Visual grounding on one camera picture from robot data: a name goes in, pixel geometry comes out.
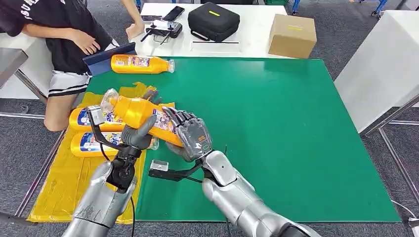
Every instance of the person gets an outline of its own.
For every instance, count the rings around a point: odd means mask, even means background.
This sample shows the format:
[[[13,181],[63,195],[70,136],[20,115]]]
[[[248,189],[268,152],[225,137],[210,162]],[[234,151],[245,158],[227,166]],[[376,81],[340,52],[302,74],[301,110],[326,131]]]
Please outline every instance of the person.
[[[144,23],[133,0],[121,2],[134,21],[126,29],[130,40],[144,32]],[[118,44],[82,0],[0,0],[0,29],[12,37],[23,32],[45,38],[54,68],[44,124],[50,131],[66,129],[72,104],[90,79],[82,59]]]

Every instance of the green table surface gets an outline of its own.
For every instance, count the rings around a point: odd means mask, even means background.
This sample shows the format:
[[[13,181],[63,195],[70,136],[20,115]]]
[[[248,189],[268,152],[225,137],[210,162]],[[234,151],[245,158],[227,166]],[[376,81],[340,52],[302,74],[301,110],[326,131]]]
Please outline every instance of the green table surface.
[[[323,61],[173,59],[173,74],[107,72],[87,91],[103,94],[136,81],[157,87],[163,102],[203,118],[214,149],[227,145],[229,160],[257,194],[294,221],[400,221]],[[199,183],[148,177],[152,159],[176,170],[193,166],[164,142],[147,151],[137,220],[225,220]]]

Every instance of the gray carpet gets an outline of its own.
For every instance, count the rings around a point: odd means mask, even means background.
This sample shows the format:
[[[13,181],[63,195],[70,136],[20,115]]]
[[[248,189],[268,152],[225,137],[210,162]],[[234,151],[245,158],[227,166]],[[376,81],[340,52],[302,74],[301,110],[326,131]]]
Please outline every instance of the gray carpet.
[[[337,77],[377,22],[376,18],[370,16],[377,2],[303,0],[300,3],[298,15],[312,17],[316,23],[318,42],[310,57],[323,59],[333,79]],[[397,4],[398,1],[389,0],[384,9],[394,9]],[[88,6],[93,16],[111,36],[120,44],[127,43],[125,28],[130,25],[131,21],[119,1],[89,0]],[[29,113],[42,114],[44,105],[33,100],[0,99],[0,111],[19,113],[25,109],[29,109]],[[419,120],[419,111],[410,109],[400,119]],[[419,155],[417,144],[419,127],[388,125],[385,131],[403,162],[409,164],[408,170],[413,180],[419,183],[419,164],[416,162],[416,157]],[[58,133],[47,131],[41,120],[0,118],[0,135],[3,138],[0,147],[0,178],[2,178],[0,211],[13,214],[58,137]],[[419,214],[419,206],[415,203],[401,174],[391,160],[390,153],[380,135],[375,133],[369,138],[363,136],[362,139],[390,197]],[[34,200],[35,198],[30,201],[25,215],[30,211]],[[404,209],[398,206],[396,208],[403,220],[410,216]],[[35,227],[24,227],[0,223],[0,236],[60,236],[67,225],[67,223],[46,223]],[[318,223],[309,224],[309,226],[324,237],[413,236],[403,223]],[[128,236],[130,228],[131,225],[116,225],[109,236]],[[231,233],[234,237],[243,236],[237,228],[231,227]],[[224,223],[136,222],[135,236],[227,237],[228,231]]]

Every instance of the bottle label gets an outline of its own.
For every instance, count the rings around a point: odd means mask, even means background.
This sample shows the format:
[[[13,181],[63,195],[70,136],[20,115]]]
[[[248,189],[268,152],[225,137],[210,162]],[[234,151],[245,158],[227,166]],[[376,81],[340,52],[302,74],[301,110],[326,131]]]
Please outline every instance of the bottle label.
[[[118,66],[148,67],[150,65],[150,58],[138,56],[117,57],[115,63]]]
[[[103,136],[109,142],[118,145],[121,143],[121,133],[120,132],[102,132]],[[103,145],[104,151],[109,151],[112,148]],[[92,132],[86,132],[83,134],[82,140],[80,141],[80,150],[82,152],[94,152],[100,151],[100,143],[96,141]]]
[[[167,116],[164,112],[156,109],[153,110],[153,114],[157,116],[154,127],[174,132],[174,127],[170,122],[169,116]]]
[[[105,119],[106,123],[122,123],[122,119],[115,116],[113,112],[103,113],[103,118]],[[80,111],[80,114],[77,117],[77,124],[90,126],[90,121],[86,109],[82,109]]]

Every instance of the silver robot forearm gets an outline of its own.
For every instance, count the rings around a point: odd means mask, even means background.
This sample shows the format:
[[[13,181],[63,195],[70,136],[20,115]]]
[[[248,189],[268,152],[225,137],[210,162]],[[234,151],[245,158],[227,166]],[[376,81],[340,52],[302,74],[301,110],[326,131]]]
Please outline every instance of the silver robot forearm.
[[[202,182],[205,196],[248,237],[319,237],[308,226],[297,224],[266,206],[222,152],[214,151],[203,158],[203,167],[214,177]]]
[[[137,179],[134,177],[129,188],[119,193],[106,185],[111,171],[110,162],[97,167],[63,237],[104,237],[124,212]]]

